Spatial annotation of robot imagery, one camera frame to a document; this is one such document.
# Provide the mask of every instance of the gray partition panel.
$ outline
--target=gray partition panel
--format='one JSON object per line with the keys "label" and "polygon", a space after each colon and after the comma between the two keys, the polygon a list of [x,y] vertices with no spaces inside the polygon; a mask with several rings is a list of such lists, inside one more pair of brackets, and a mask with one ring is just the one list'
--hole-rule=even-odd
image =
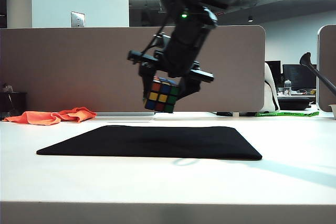
{"label": "gray partition panel", "polygon": [[[318,34],[317,68],[334,85],[336,85],[336,25],[323,26]],[[317,104],[323,111],[331,112],[329,104],[336,104],[336,97],[318,79]]]}
{"label": "gray partition panel", "polygon": [[[173,28],[165,31],[169,34]],[[148,111],[138,65],[156,27],[1,29],[0,81],[27,92],[29,110],[86,106],[98,112]],[[258,111],[264,103],[265,31],[225,26],[212,31],[199,57],[215,81],[177,102],[176,111]]]}

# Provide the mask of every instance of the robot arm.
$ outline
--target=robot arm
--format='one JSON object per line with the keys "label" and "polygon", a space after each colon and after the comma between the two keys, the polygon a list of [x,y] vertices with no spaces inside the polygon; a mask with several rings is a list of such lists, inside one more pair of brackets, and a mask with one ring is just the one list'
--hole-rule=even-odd
{"label": "robot arm", "polygon": [[[202,81],[212,82],[212,73],[203,72],[196,57],[212,29],[217,17],[205,5],[226,9],[235,0],[161,0],[167,9],[161,29],[142,52],[131,50],[128,59],[139,63],[139,75],[143,80],[143,97],[151,90],[156,71],[168,73],[170,78],[181,77],[177,100],[200,90]],[[176,24],[171,37],[162,33],[168,19]],[[160,50],[154,56],[146,55],[151,47]]]}

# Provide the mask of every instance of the desk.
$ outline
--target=desk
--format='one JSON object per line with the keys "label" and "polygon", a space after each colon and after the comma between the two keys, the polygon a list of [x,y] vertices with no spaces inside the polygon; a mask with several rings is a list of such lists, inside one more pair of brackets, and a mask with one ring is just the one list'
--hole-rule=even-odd
{"label": "desk", "polygon": [[316,95],[314,94],[292,94],[292,95],[277,95],[277,97],[286,97],[286,98],[297,98],[297,97],[305,97],[305,98],[311,98],[313,100],[316,99]]}
{"label": "desk", "polygon": [[[103,125],[230,126],[260,161],[40,156]],[[176,112],[53,126],[0,122],[1,223],[335,223],[336,120]]]}

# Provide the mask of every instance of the black mouse pad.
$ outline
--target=black mouse pad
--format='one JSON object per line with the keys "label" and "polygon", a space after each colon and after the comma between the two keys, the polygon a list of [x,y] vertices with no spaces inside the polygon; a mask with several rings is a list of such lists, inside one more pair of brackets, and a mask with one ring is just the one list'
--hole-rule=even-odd
{"label": "black mouse pad", "polygon": [[262,156],[231,127],[108,125],[37,151],[40,155],[226,158]]}

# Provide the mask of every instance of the ceiling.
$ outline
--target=ceiling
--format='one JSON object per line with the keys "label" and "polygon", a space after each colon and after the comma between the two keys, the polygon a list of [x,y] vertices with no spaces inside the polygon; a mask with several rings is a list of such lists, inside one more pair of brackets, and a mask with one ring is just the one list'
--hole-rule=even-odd
{"label": "ceiling", "polygon": [[[255,23],[269,22],[294,16],[336,9],[336,0],[238,0],[224,15],[220,25],[248,24],[253,15]],[[129,0],[130,26],[159,26],[165,16],[160,0]]]}

